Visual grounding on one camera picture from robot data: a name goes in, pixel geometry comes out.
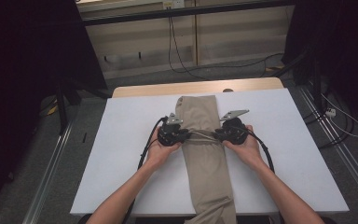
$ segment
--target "wooden table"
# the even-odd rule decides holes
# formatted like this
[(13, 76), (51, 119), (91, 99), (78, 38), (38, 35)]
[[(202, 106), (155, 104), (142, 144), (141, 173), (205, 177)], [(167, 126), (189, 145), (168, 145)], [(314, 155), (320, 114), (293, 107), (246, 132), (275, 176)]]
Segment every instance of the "wooden table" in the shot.
[(231, 79), (218, 81), (184, 82), (145, 86), (118, 87), (112, 97), (173, 95), (203, 92), (260, 91), (283, 89), (283, 84), (276, 77)]

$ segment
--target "khaki pants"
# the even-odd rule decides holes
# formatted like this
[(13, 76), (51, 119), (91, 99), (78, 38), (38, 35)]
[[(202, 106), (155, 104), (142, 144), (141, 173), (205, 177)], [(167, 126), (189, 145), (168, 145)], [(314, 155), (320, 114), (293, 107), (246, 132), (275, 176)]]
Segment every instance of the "khaki pants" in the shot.
[(185, 224), (237, 223), (225, 150), (212, 138), (212, 132), (220, 128), (215, 97), (183, 96), (176, 115), (184, 121), (182, 128), (193, 133), (182, 150), (197, 216)]

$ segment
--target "wrist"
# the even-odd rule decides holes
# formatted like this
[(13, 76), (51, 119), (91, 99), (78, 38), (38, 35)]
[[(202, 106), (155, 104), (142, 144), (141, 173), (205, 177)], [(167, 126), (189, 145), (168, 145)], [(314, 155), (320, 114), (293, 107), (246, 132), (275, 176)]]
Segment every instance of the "wrist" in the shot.
[(159, 166), (151, 160), (147, 160), (142, 167), (151, 173), (154, 173), (159, 168)]
[(251, 166), (251, 169), (256, 173), (263, 172), (266, 168), (269, 169), (269, 167), (262, 159), (255, 161)]

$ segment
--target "white cord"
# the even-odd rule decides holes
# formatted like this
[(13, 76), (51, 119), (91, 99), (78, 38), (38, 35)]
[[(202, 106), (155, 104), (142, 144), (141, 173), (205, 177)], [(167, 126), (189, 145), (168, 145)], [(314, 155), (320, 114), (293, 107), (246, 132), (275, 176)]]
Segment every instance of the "white cord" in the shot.
[[(325, 97), (323, 94), (321, 94), (321, 95), (322, 95), (322, 97), (323, 97), (330, 105), (332, 105), (335, 109), (339, 110), (340, 112), (342, 112), (343, 114), (345, 114), (345, 115), (348, 116), (349, 118), (353, 119), (356, 123), (358, 123), (357, 119), (353, 118), (351, 115), (349, 115), (349, 114), (345, 113), (344, 111), (342, 111), (341, 109), (339, 109), (336, 105), (334, 105), (333, 103), (331, 103), (331, 101), (329, 101), (329, 100), (327, 99), (327, 97)], [(356, 134), (348, 133), (348, 132), (346, 132), (345, 130), (341, 129), (338, 125), (336, 125), (336, 123), (333, 121), (333, 119), (332, 119), (331, 117), (330, 117), (330, 121), (331, 121), (338, 129), (340, 129), (342, 132), (347, 133), (348, 135), (353, 136), (353, 137), (358, 137), (358, 135), (356, 135)]]

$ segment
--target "wall outlet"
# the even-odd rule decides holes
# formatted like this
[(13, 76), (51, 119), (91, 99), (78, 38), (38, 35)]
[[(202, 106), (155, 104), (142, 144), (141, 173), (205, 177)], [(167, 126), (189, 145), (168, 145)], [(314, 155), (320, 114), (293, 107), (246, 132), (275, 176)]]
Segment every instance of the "wall outlet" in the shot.
[(171, 8), (174, 8), (173, 1), (162, 2), (162, 9), (166, 10), (166, 9), (171, 9)]
[(185, 0), (181, 0), (181, 1), (173, 0), (172, 2), (173, 2), (173, 8), (185, 7)]

